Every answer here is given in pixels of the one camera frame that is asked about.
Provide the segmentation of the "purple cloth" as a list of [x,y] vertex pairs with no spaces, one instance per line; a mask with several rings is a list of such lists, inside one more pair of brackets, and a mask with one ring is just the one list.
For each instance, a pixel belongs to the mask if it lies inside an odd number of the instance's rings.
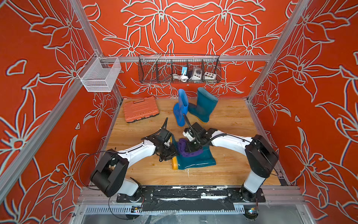
[[199,156],[204,152],[203,149],[197,150],[195,152],[190,152],[189,141],[184,138],[179,139],[179,141],[177,142],[177,147],[178,147],[179,155],[184,158]]

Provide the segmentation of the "dark teal rubber boot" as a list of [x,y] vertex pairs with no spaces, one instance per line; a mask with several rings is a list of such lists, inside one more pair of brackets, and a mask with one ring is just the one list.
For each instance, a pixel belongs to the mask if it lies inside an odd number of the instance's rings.
[[212,156],[210,146],[204,147],[203,150],[204,152],[201,155],[190,158],[184,158],[180,156],[178,152],[178,155],[172,159],[172,169],[185,170],[189,168],[204,168],[215,166],[216,160]]

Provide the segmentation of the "blue rubber boot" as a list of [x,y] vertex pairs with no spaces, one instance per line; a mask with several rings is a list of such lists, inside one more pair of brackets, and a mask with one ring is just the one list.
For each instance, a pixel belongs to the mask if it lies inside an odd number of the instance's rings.
[[183,89],[178,90],[178,103],[174,105],[173,113],[176,118],[177,125],[183,127],[185,125],[184,114],[188,112],[188,98],[186,92]]

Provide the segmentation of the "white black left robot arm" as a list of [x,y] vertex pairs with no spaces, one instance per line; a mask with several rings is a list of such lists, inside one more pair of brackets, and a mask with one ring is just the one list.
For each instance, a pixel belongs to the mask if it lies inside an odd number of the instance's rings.
[[142,185],[133,178],[127,179],[126,174],[130,166],[152,155],[157,155],[160,162],[177,155],[177,143],[170,131],[161,128],[131,148],[105,151],[92,172],[90,181],[107,197],[121,194],[137,201],[142,193]]

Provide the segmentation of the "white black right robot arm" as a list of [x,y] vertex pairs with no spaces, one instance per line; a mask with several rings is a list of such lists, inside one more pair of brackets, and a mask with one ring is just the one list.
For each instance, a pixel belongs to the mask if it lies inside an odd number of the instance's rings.
[[243,184],[243,191],[255,194],[276,166],[279,156],[261,135],[242,137],[211,128],[205,130],[198,123],[187,127],[183,135],[190,149],[206,146],[223,147],[246,156],[251,172]]

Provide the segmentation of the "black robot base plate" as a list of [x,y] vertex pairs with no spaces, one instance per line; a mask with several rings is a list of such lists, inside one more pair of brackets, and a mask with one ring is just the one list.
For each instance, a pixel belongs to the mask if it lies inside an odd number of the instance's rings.
[[240,186],[169,186],[169,185],[146,185],[138,189],[133,196],[118,194],[117,202],[151,203],[154,200],[196,200],[196,199],[230,199],[232,202],[266,202],[263,190],[258,189],[255,196],[244,196]]

